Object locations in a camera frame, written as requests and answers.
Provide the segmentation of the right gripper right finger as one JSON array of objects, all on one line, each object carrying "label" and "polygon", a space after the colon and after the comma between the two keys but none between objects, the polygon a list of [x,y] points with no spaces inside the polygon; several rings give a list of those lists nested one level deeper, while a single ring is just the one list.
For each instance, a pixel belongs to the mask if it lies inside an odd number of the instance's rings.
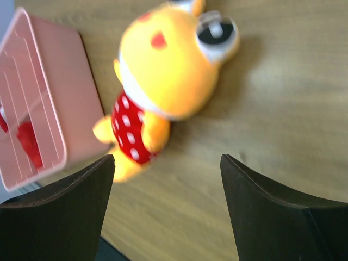
[{"label": "right gripper right finger", "polygon": [[347,260],[347,204],[257,173],[228,154],[221,177],[240,260]]}]

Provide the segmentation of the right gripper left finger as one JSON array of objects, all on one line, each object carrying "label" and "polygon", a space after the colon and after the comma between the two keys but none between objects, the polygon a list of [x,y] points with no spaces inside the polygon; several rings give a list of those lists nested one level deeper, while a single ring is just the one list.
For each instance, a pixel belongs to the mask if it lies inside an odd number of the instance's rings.
[{"label": "right gripper left finger", "polygon": [[1,260],[95,260],[114,158],[1,204]]}]

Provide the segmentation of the yellow plush red dotted dress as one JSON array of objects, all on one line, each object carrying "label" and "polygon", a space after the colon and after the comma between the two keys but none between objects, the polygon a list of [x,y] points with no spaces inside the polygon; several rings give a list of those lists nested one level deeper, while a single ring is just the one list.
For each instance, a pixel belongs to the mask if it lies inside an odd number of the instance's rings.
[{"label": "yellow plush red dotted dress", "polygon": [[165,147],[171,123],[201,110],[240,45],[237,25],[205,1],[167,1],[135,19],[114,60],[122,84],[111,113],[93,128],[111,145],[114,181],[139,174]]}]

